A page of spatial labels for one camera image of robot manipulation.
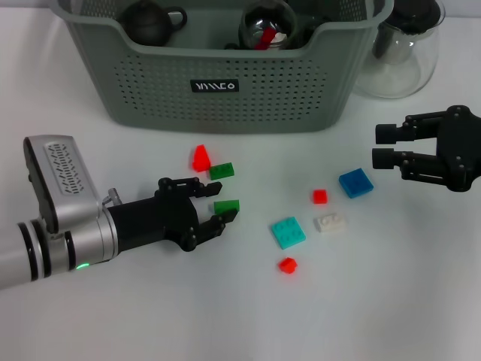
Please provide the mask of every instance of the teapot lid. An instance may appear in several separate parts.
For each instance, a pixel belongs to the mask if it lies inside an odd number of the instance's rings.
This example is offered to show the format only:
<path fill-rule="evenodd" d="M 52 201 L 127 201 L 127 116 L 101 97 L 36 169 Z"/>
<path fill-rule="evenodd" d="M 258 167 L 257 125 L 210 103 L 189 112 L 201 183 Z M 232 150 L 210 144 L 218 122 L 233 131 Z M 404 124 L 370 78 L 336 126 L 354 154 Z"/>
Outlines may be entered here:
<path fill-rule="evenodd" d="M 418 35 L 434 28 L 440 18 L 441 9 L 436 0 L 395 0 L 386 23 L 405 34 Z"/>

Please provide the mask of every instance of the glass teapot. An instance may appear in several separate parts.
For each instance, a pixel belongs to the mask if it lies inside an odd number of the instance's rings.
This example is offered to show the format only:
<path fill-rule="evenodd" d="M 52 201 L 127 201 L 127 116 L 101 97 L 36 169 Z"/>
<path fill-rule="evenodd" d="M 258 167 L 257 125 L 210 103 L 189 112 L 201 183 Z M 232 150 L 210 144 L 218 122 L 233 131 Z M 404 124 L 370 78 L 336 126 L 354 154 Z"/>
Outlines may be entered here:
<path fill-rule="evenodd" d="M 393 12 L 378 28 L 358 89 L 381 98 L 403 98 L 422 89 L 436 68 L 437 27 L 444 17 L 438 0 L 395 0 Z"/>

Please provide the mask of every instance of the white lego brick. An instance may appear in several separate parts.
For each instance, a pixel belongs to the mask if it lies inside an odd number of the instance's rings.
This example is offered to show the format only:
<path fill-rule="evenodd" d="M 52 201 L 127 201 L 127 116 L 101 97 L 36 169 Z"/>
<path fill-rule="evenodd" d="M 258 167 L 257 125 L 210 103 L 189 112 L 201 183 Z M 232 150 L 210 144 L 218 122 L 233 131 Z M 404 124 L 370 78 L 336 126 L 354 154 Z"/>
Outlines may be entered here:
<path fill-rule="evenodd" d="M 346 228 L 346 218 L 339 213 L 328 214 L 327 216 L 316 218 L 317 230 L 319 232 L 331 232 Z"/>

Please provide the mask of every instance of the basket rim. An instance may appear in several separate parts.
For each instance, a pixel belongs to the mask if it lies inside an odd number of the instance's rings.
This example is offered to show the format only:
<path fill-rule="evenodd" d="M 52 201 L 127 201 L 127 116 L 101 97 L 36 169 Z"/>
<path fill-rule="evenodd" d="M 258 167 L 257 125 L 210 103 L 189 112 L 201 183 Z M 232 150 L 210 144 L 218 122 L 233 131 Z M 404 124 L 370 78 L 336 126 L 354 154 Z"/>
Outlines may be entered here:
<path fill-rule="evenodd" d="M 107 17 L 84 17 L 80 15 L 70 14 L 65 11 L 60 5 L 59 0 L 49 0 L 50 10 L 58 17 L 62 18 L 67 23 L 81 24 L 81 25 L 99 25 L 109 26 L 118 31 L 122 36 L 124 42 L 136 53 L 142 55 L 157 55 L 157 56 L 182 56 L 182 57 L 206 57 L 206 58 L 225 58 L 229 59 L 270 59 L 283 60 L 301 58 L 310 53 L 310 49 L 316 43 L 316 39 L 321 36 L 323 32 L 327 31 L 342 31 L 342 30 L 363 30 L 377 28 L 379 24 L 385 21 L 392 10 L 394 9 L 394 0 L 385 0 L 383 9 L 373 18 L 355 22 L 333 22 L 322 24 L 313 34 L 313 39 L 309 44 L 301 49 L 274 51 L 272 56 L 270 51 L 251 51 L 251 50 L 223 50 L 223 49 L 190 49 L 178 47 L 147 47 L 133 42 L 123 27 L 114 19 Z"/>

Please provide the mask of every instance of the small red cube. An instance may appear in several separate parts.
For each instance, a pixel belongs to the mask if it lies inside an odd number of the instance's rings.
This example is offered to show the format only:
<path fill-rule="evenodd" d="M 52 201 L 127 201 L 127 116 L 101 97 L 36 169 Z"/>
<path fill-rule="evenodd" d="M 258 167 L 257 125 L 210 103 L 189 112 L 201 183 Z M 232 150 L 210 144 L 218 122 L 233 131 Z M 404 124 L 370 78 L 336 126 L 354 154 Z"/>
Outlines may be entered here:
<path fill-rule="evenodd" d="M 313 203 L 315 205 L 326 205 L 328 203 L 328 193 L 326 190 L 313 191 Z"/>
<path fill-rule="evenodd" d="M 279 269 L 288 275 L 294 273 L 297 266 L 298 264 L 293 258 L 285 258 L 281 263 L 279 263 Z"/>

